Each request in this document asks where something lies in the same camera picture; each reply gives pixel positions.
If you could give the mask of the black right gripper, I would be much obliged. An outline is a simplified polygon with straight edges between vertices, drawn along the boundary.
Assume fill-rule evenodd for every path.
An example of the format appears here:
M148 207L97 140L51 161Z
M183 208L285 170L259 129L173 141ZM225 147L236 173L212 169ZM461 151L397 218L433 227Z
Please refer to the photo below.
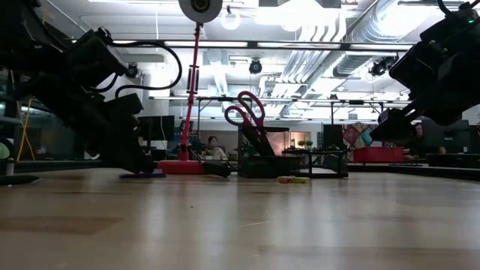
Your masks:
M416 136L413 121L421 116L450 125L464 111L479 104L479 47L440 52L415 46L412 56L412 108L388 108L378 118L370 137L382 142L405 142Z

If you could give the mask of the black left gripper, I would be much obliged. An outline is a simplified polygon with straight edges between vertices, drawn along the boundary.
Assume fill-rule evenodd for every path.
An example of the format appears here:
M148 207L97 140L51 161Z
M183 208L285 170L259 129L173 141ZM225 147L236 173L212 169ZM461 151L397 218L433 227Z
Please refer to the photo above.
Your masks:
M85 148L102 158L116 158L118 165L132 173L152 173L152 156L140 144L142 125L136 115L143 110L137 94L111 100L109 112L103 88L84 86L58 74L41 74L22 83L22 95L31 95L57 115L85 142Z

